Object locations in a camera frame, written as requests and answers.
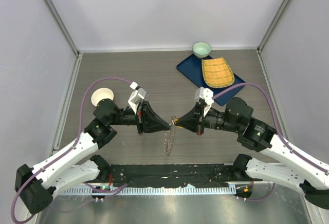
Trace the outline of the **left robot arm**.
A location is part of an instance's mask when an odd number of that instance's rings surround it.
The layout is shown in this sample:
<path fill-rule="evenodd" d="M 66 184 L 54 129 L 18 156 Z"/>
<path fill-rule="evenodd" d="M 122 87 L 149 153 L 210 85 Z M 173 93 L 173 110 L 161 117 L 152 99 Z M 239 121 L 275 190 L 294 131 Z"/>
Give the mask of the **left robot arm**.
<path fill-rule="evenodd" d="M 169 123 L 145 100 L 123 109 L 111 99 L 102 99 L 93 115 L 92 122 L 69 145 L 32 167 L 23 164 L 17 169 L 15 198 L 24 203 L 30 214 L 43 211 L 60 193 L 76 184 L 105 182 L 109 178 L 109 164 L 93 153 L 116 136 L 113 125 L 135 126 L 139 134 L 170 129 Z"/>

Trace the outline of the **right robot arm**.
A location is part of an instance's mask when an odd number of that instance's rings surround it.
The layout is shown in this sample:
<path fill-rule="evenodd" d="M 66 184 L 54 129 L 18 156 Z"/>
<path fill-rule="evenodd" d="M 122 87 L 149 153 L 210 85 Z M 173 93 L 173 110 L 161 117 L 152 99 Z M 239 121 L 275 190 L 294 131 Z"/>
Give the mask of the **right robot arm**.
<path fill-rule="evenodd" d="M 234 178 L 271 181 L 302 194 L 308 202 L 327 210 L 328 164 L 288 142 L 275 128 L 252 114 L 253 108 L 241 98 L 231 99 L 224 112 L 199 101 L 175 124 L 199 136 L 207 128 L 236 133 L 237 141 L 243 147 L 271 157 L 284 167 L 240 154 L 232 167 Z"/>

